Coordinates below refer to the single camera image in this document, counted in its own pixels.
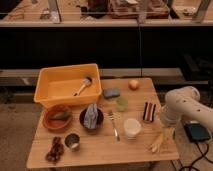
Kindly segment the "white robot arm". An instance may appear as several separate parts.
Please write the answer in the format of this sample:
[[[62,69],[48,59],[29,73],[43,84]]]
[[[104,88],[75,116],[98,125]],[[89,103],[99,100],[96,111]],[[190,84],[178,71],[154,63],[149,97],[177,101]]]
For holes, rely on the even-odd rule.
[[[193,86],[173,89],[165,94],[165,105],[160,112],[160,121],[164,128],[174,128],[182,116],[198,121],[213,133],[213,108],[199,102],[200,93]]]

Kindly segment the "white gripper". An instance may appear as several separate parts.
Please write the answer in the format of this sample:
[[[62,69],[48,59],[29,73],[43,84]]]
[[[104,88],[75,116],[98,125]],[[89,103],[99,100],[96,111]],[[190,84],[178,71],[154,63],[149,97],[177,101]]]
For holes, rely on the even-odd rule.
[[[165,127],[170,127],[170,128],[165,128],[164,129],[164,134],[165,134],[165,139],[173,139],[174,138],[174,132],[175,129],[172,128],[176,124],[176,116],[172,110],[170,110],[167,106],[163,106],[160,115],[159,115],[161,123]]]

